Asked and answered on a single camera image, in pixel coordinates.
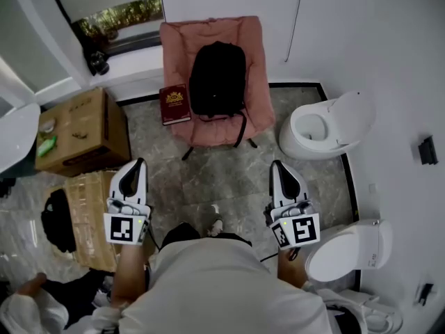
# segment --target black wall fixture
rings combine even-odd
[[[422,164],[437,164],[439,162],[436,157],[432,136],[423,140],[423,143],[419,146],[419,153]]]

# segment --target black chair leg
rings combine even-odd
[[[192,153],[194,147],[191,147],[188,149],[188,151],[186,152],[186,154],[182,157],[182,161],[185,161],[188,156],[190,156],[190,153]]]
[[[253,147],[253,148],[258,148],[258,145],[253,142],[253,140],[251,138],[248,138],[248,143]]]

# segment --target window sill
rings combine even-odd
[[[110,87],[129,81],[159,77],[163,75],[162,46],[138,49],[107,60],[110,70],[104,75],[91,78],[91,88]]]

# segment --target cable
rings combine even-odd
[[[298,16],[298,11],[300,10],[300,2],[301,2],[301,0],[298,0],[297,8],[296,8],[296,11],[295,11],[295,19],[293,21],[291,40],[289,41],[289,48],[287,49],[286,59],[284,60],[285,63],[287,63],[287,61],[289,60],[289,55],[291,54],[291,48],[292,48],[292,42],[293,42],[293,34],[295,33],[295,26],[297,24],[297,16]]]
[[[260,262],[269,260],[270,258],[275,257],[276,255],[278,255],[278,253],[274,253],[273,255],[270,255],[270,256],[268,256],[268,257],[265,257],[264,259],[260,260]]]
[[[158,249],[158,251],[161,251],[161,249],[159,248],[158,244],[156,243],[156,240],[155,240],[154,237],[153,237],[152,232],[150,231],[150,228],[148,228],[148,233],[149,233],[150,237],[152,238],[152,240],[153,240],[153,242],[154,242],[154,245],[156,246],[156,248]]]

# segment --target cardboard box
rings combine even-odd
[[[82,266],[114,272],[121,245],[106,242],[104,212],[114,172],[80,175],[65,181],[76,239],[75,260]]]
[[[82,93],[40,115],[39,126],[56,120],[56,146],[45,156],[35,156],[35,167],[68,177],[130,160],[127,118],[105,90]],[[37,147],[44,139],[38,137]]]

